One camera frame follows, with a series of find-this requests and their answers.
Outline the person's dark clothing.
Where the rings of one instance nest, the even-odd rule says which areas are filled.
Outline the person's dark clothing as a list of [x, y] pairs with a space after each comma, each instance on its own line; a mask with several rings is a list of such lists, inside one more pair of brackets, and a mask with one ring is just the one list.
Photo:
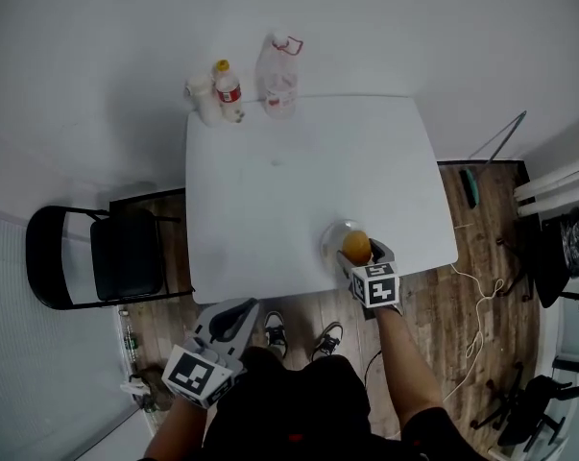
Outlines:
[[343, 356], [299, 371], [263, 348], [243, 359], [247, 372], [219, 399], [201, 443], [139, 461], [486, 461], [439, 407], [414, 416], [398, 440], [374, 434], [365, 387]]

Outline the person's right shoe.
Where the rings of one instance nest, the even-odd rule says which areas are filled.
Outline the person's right shoe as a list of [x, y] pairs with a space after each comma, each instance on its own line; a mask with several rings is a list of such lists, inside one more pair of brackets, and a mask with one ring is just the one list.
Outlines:
[[315, 347], [310, 356], [314, 362], [319, 358], [329, 357], [335, 354], [343, 339], [344, 329], [339, 322], [329, 324], [316, 340]]

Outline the brown bag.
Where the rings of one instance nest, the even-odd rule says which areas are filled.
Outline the brown bag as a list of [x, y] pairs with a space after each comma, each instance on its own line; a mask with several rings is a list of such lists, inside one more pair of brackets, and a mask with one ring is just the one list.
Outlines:
[[129, 376], [120, 389], [130, 395], [138, 407], [147, 413], [168, 411], [174, 395], [162, 379], [163, 369], [153, 364]]

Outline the black folding chair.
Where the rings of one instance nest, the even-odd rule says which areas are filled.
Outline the black folding chair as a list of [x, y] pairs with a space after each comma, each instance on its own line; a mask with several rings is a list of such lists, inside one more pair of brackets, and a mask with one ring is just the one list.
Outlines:
[[[86, 215], [90, 226], [93, 276], [98, 300], [74, 303], [63, 271], [62, 240], [69, 213]], [[162, 223], [179, 217], [154, 215], [146, 208], [102, 210], [44, 206], [26, 228], [26, 270], [36, 298], [54, 310], [78, 310], [190, 296], [171, 293], [160, 233]]]

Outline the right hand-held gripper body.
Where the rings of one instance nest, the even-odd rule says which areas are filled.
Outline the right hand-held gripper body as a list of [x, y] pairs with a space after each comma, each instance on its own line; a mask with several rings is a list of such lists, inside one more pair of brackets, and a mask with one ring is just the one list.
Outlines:
[[393, 262], [370, 264], [350, 270], [350, 292], [363, 308], [364, 318], [375, 318], [380, 307], [398, 308], [400, 279]]

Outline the person's left forearm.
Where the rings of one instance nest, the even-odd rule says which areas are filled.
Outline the person's left forearm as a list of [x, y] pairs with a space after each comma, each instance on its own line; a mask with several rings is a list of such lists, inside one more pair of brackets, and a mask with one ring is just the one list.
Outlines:
[[207, 410], [176, 396], [141, 461], [182, 461], [202, 446]]

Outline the person's right forearm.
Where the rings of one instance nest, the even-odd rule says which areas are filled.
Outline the person's right forearm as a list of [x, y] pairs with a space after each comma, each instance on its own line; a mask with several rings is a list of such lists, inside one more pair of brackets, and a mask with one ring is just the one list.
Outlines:
[[389, 307], [374, 314], [389, 396], [403, 430], [420, 412], [443, 407], [442, 390], [404, 318]]

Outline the red label bottle yellow cap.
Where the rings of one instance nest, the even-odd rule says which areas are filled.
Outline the red label bottle yellow cap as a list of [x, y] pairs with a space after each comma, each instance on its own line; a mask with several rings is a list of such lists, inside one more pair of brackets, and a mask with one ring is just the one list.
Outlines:
[[213, 83], [223, 116], [231, 123], [241, 123], [245, 115], [241, 85], [228, 60], [219, 60], [214, 65]]

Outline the green bottles on floor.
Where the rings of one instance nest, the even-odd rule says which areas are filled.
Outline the green bottles on floor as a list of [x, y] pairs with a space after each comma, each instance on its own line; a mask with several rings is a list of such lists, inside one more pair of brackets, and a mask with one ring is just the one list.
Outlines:
[[125, 354], [127, 356], [127, 361], [130, 366], [130, 371], [132, 374], [137, 373], [138, 367], [138, 340], [136, 334], [133, 331], [133, 323], [131, 319], [131, 314], [125, 306], [121, 306], [118, 309], [118, 315], [120, 319], [122, 340], [125, 348]]

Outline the person's shoe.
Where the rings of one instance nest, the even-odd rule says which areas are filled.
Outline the person's shoe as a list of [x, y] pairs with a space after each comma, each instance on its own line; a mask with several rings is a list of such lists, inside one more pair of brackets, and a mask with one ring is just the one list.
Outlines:
[[279, 360], [283, 360], [288, 352], [288, 341], [283, 318], [279, 312], [269, 312], [264, 320], [264, 332], [267, 349]]
[[329, 324], [316, 340], [315, 347], [310, 356], [314, 362], [319, 358], [329, 357], [335, 354], [343, 339], [344, 329], [339, 322]]

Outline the white opaque bottle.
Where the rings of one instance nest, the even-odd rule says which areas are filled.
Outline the white opaque bottle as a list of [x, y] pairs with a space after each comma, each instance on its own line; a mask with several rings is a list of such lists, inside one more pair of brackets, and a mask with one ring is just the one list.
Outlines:
[[184, 90], [205, 125], [215, 127], [221, 122], [223, 115], [218, 100], [213, 94], [213, 82], [209, 75], [203, 74], [189, 78]]

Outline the orange fruit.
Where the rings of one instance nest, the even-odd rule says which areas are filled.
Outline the orange fruit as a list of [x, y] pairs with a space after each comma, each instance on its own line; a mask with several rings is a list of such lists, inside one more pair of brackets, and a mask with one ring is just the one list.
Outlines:
[[348, 232], [343, 240], [342, 253], [355, 266], [366, 265], [372, 257], [368, 235], [362, 230]]

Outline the clear glass bowl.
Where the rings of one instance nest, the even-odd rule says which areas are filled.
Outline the clear glass bowl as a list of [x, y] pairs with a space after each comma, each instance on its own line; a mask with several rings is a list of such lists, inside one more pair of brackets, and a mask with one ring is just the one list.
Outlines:
[[342, 244], [345, 236], [350, 231], [364, 231], [360, 223], [352, 220], [341, 220], [331, 224], [322, 236], [320, 245], [321, 258], [327, 271], [335, 275], [336, 252], [342, 251]]

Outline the plastic-covered black office chair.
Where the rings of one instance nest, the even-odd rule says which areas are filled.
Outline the plastic-covered black office chair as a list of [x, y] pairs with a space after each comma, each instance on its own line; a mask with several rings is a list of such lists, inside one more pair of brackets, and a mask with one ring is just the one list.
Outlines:
[[544, 308], [560, 298], [578, 302], [579, 293], [566, 290], [571, 279], [579, 278], [579, 208], [547, 219], [537, 231], [528, 233], [524, 244], [515, 248], [502, 238], [496, 240], [519, 261], [519, 272], [504, 290], [496, 294], [508, 296], [522, 280], [528, 281], [528, 293], [521, 300], [538, 297]]

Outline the teal and black brush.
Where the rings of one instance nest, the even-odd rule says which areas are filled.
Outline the teal and black brush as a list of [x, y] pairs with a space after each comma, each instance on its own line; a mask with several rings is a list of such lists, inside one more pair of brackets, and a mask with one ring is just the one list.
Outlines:
[[468, 206], [470, 209], [474, 209], [479, 205], [480, 202], [477, 179], [469, 168], [461, 169], [459, 174]]

